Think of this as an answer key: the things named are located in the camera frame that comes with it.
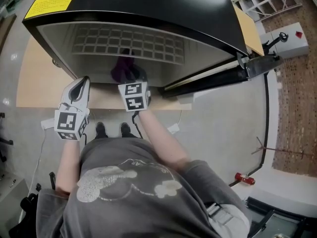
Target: short sleeve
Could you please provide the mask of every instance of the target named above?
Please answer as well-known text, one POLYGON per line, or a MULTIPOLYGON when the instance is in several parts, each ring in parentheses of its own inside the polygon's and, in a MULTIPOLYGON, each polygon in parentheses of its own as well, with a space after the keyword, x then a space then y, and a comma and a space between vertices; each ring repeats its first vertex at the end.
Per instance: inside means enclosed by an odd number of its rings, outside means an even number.
POLYGON ((239 196, 208 166, 207 162, 189 162, 180 175, 189 183, 203 203, 231 204, 242 211, 249 221, 251 216, 239 196))
POLYGON ((63 213, 68 197, 52 189, 39 192, 36 211, 36 234, 38 238, 59 238, 63 224, 63 213))

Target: forearm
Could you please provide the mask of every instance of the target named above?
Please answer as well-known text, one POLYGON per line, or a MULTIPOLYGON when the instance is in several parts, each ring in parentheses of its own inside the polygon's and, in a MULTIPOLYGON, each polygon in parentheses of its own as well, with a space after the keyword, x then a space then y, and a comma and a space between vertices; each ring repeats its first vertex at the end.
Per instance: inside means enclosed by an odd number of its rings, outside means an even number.
POLYGON ((79 141, 66 141, 56 176, 56 191, 69 194, 79 180, 79 141))
POLYGON ((190 161, 186 151, 150 111, 140 111, 141 124, 158 157, 168 166, 179 170, 190 161))

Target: shoe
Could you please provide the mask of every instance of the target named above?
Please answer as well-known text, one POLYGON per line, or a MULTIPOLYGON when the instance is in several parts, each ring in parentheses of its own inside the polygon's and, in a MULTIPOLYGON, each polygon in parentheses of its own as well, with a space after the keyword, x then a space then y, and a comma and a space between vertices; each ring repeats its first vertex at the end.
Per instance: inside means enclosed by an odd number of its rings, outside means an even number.
POLYGON ((106 134, 106 127, 103 122, 98 122, 96 125, 96 135, 106 134))
POLYGON ((123 122, 121 124, 121 135, 126 135, 126 134, 129 134, 130 132, 131 132, 130 126, 126 122, 123 122))

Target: black shoe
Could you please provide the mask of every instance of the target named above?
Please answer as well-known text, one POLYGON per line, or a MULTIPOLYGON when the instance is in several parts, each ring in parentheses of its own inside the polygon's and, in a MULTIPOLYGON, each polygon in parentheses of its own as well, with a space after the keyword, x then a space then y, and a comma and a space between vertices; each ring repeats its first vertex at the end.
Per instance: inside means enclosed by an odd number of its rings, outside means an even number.
POLYGON ((96 125, 96 138, 108 137, 106 135, 106 127, 103 122, 98 122, 96 125))
POLYGON ((130 132, 131 132, 130 126, 126 122, 123 122, 121 124, 121 134, 122 135, 127 135, 130 132))

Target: gray t-shirt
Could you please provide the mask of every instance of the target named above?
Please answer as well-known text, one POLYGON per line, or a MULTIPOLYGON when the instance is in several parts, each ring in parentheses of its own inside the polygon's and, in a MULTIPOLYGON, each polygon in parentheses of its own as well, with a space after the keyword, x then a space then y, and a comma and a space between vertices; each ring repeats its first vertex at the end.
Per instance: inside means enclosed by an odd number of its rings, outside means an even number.
POLYGON ((143 139, 93 140, 83 149, 80 168, 69 197, 40 191, 37 237, 219 238, 205 205, 233 204, 248 216, 206 162, 192 161, 177 173, 160 164, 143 139))

